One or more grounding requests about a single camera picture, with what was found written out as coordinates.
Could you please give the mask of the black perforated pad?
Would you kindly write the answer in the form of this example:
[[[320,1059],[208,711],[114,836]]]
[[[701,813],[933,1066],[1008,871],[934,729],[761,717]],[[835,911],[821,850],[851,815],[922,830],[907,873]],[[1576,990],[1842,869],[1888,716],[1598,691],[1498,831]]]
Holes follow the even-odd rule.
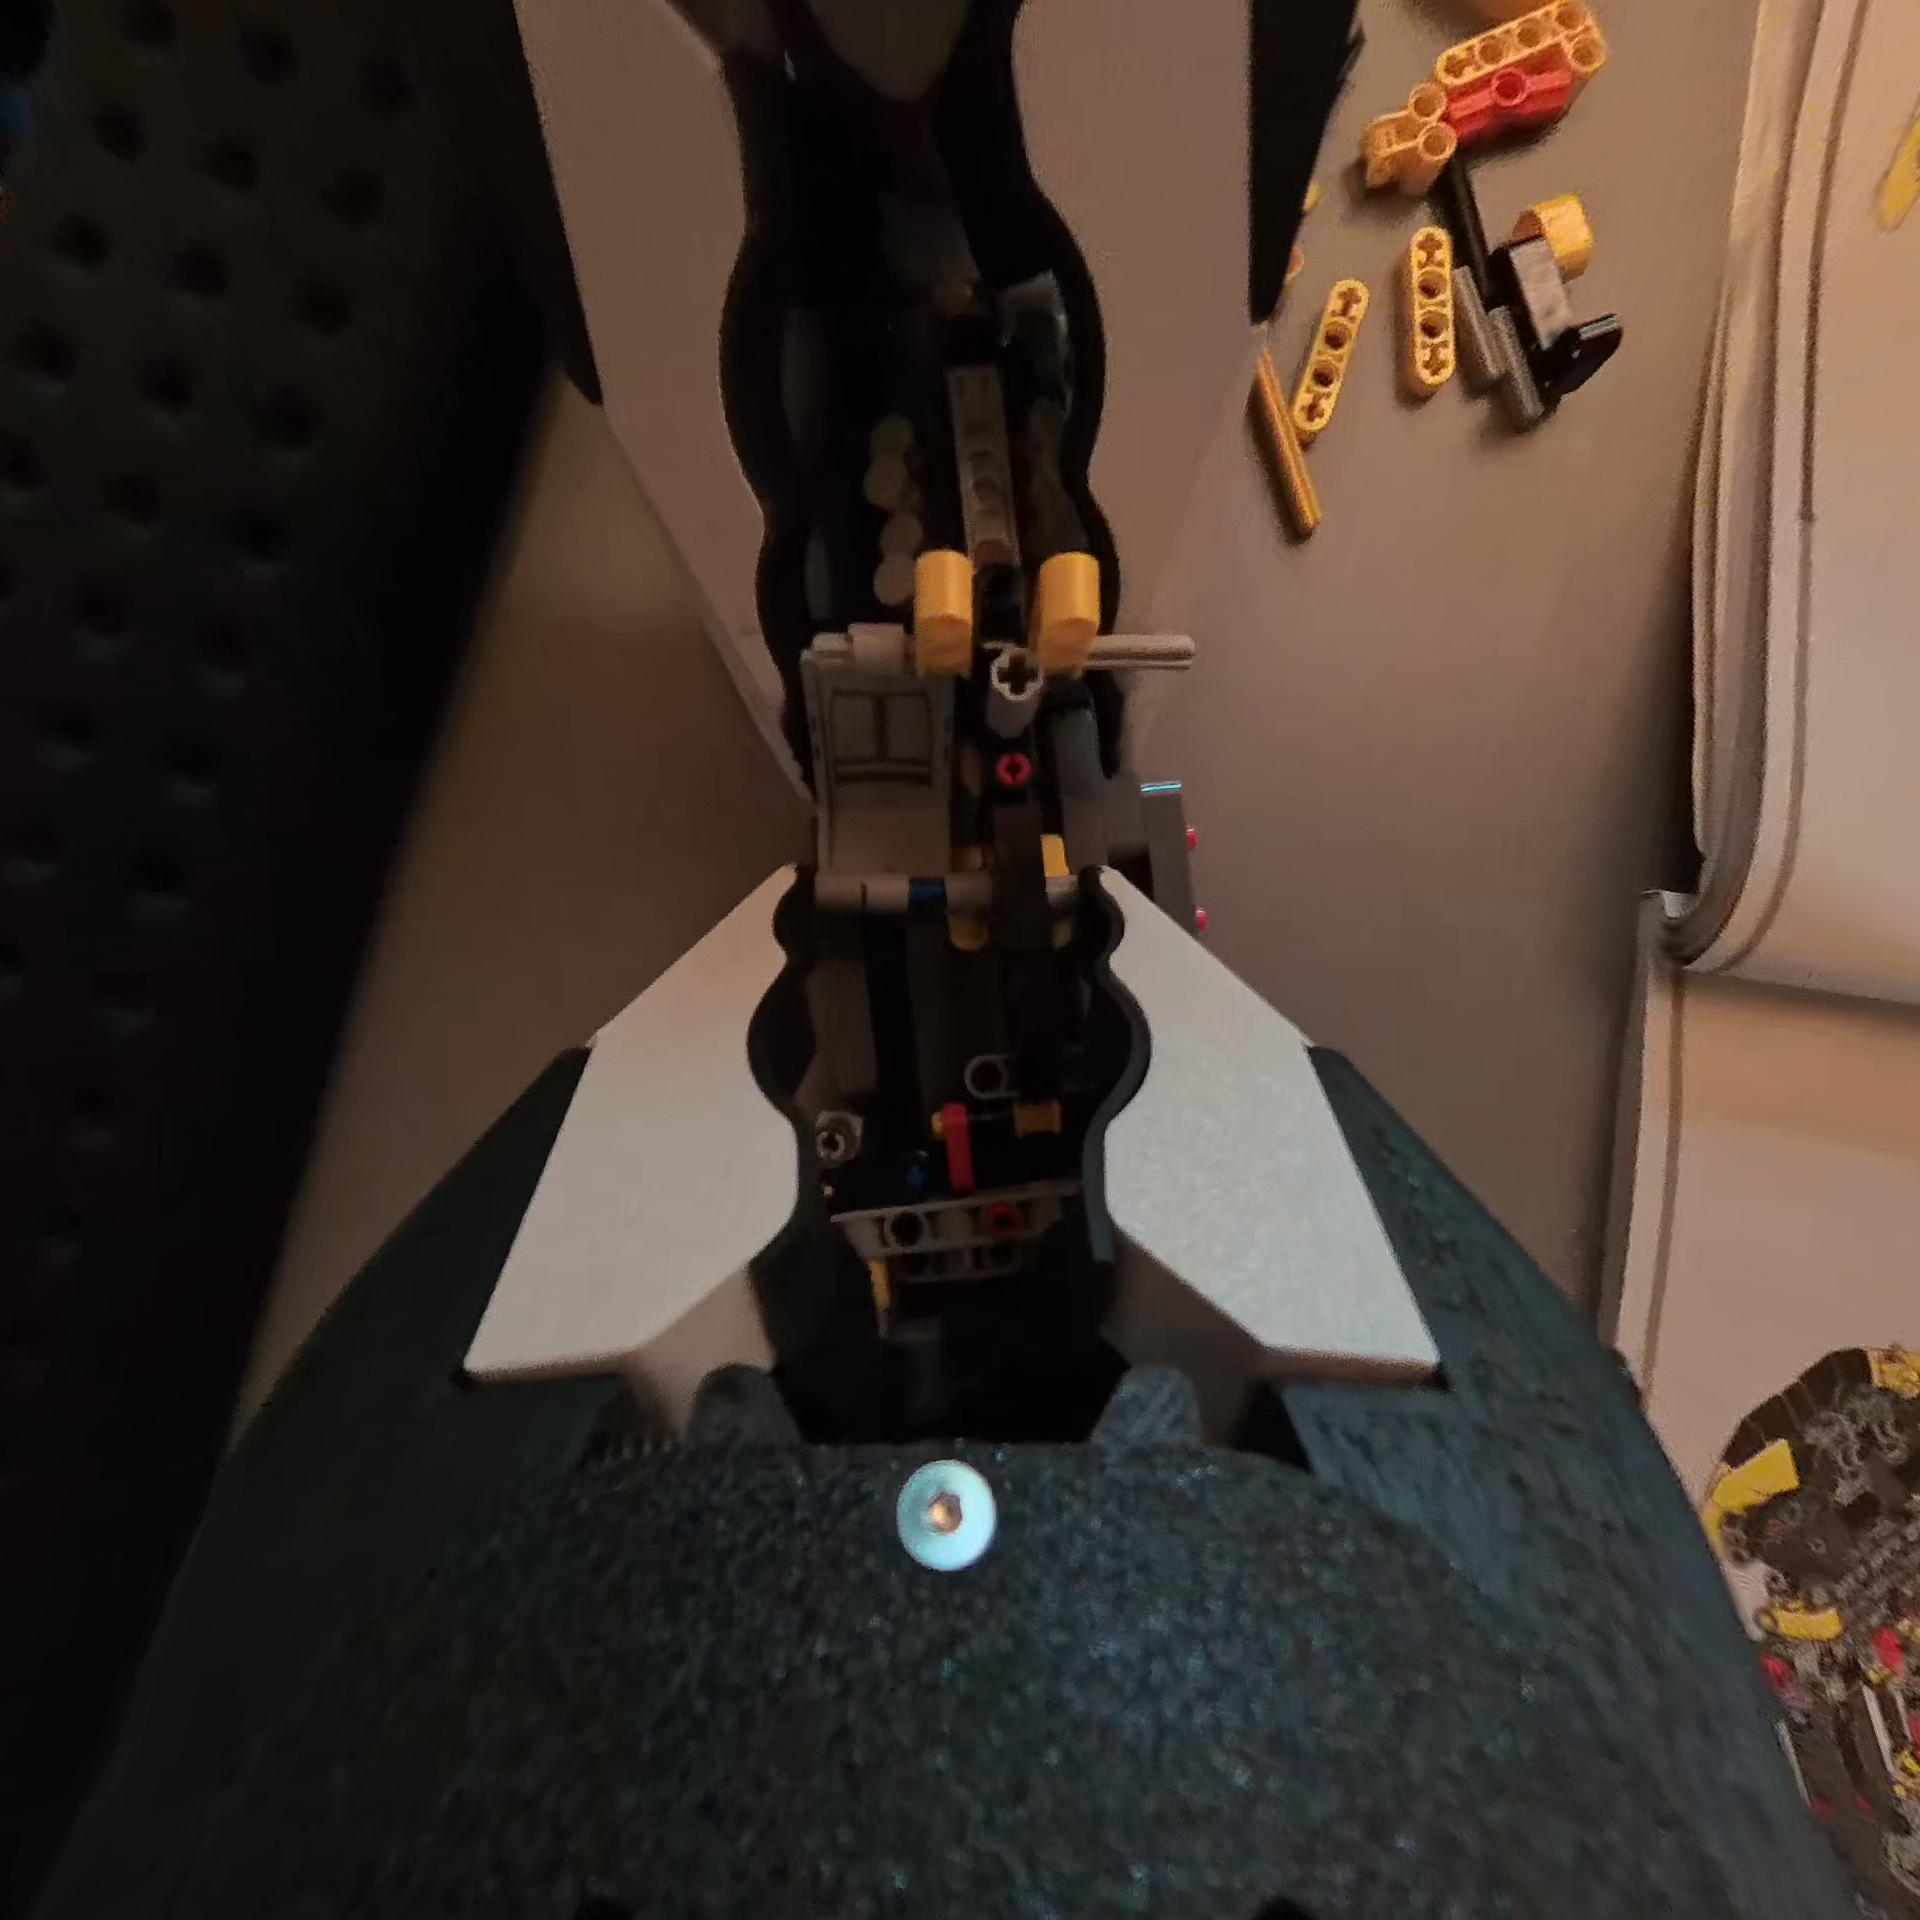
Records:
[[[547,333],[512,5],[54,5],[3,221],[3,1507],[223,1378]]]

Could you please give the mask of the yellow lego beam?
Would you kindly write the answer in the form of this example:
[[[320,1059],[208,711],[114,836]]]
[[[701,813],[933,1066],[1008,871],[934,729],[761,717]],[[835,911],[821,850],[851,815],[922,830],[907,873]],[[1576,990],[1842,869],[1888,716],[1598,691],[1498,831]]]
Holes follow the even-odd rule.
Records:
[[[1455,374],[1454,247],[1440,223],[1418,227],[1399,262],[1400,383],[1415,403]]]
[[[1288,404],[1296,441],[1304,447],[1322,435],[1337,410],[1368,302],[1370,290],[1361,278],[1337,278],[1328,290]]]

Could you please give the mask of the black yellow lego vehicle model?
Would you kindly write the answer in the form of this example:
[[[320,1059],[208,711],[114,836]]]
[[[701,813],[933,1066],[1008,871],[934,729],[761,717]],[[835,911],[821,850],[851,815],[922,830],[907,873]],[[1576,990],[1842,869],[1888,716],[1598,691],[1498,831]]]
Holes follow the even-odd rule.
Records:
[[[799,657],[799,1108],[878,1345],[936,1359],[1071,1322],[1097,1289],[1088,1148],[1125,1015],[1089,885],[1208,921],[1183,793],[1134,766],[1136,711],[1192,643],[1105,617],[1064,470],[1078,353],[1056,274],[953,271],[897,319],[859,473],[875,619]]]

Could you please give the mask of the yellow lego axle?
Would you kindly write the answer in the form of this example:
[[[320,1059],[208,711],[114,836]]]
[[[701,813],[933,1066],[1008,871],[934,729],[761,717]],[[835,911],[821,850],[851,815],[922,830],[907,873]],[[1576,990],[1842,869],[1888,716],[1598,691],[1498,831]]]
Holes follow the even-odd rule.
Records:
[[[1261,347],[1254,361],[1250,419],[1261,437],[1264,454],[1279,492],[1287,534],[1293,541],[1304,541],[1318,532],[1322,510],[1267,347]]]

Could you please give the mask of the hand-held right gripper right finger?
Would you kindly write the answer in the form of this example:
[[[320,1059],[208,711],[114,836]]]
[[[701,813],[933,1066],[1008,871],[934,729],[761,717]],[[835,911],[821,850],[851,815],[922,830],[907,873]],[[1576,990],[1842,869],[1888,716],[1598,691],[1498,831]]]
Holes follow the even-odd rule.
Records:
[[[1102,1326],[1181,1375],[1205,1439],[1293,1380],[1434,1388],[1443,1362],[1303,1031],[1117,871],[1110,990],[1143,1068],[1098,1124]]]

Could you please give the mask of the yellow red lego assembly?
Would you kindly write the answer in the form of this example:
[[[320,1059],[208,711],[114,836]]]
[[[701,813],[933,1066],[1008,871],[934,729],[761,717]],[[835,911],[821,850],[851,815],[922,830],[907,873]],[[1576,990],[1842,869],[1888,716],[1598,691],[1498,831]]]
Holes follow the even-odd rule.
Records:
[[[1402,107],[1359,135],[1359,182],[1421,196],[1443,166],[1513,135],[1559,124],[1601,71],[1591,5],[1480,5],[1475,35],[1451,43]]]

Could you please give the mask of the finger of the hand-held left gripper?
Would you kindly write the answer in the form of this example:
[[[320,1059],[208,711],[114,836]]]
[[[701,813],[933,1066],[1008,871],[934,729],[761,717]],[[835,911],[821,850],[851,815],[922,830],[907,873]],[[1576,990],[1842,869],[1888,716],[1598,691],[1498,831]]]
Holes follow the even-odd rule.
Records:
[[[1038,3],[1013,27],[1024,156],[1071,247],[1064,470],[1121,637],[1191,637],[1179,571],[1241,423],[1250,7]]]
[[[755,610],[762,515],[722,387],[747,223],[725,58],[769,62],[768,5],[517,3],[601,404],[712,649],[801,789]]]

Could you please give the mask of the black grey lego assembly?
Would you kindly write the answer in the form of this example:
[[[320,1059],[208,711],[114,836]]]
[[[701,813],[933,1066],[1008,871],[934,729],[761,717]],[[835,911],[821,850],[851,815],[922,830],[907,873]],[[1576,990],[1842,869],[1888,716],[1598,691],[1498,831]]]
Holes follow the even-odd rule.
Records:
[[[1454,156],[1431,193],[1455,265],[1455,359],[1472,393],[1491,396],[1510,431],[1542,425],[1618,353],[1616,314],[1578,319],[1569,290],[1593,260],[1593,221],[1574,195],[1521,210],[1494,244],[1464,156]]]

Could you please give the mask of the open lego instruction booklet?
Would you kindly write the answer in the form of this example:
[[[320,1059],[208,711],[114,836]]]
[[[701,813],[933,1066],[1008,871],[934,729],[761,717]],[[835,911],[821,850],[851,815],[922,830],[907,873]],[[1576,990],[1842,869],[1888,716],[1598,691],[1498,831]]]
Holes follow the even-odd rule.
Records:
[[[1858,1915],[1914,1915],[1914,83],[1914,5],[1759,5],[1599,1310]]]

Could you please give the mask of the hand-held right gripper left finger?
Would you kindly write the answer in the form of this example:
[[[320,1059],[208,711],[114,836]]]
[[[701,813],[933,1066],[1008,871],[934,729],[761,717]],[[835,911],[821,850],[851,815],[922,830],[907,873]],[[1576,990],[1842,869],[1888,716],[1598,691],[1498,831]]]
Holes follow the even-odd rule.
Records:
[[[775,869],[606,1021],[481,1310],[481,1386],[611,1375],[640,1406],[690,1406],[773,1345],[751,1262],[799,1199],[792,1123],[761,1090],[749,1026],[784,967]]]

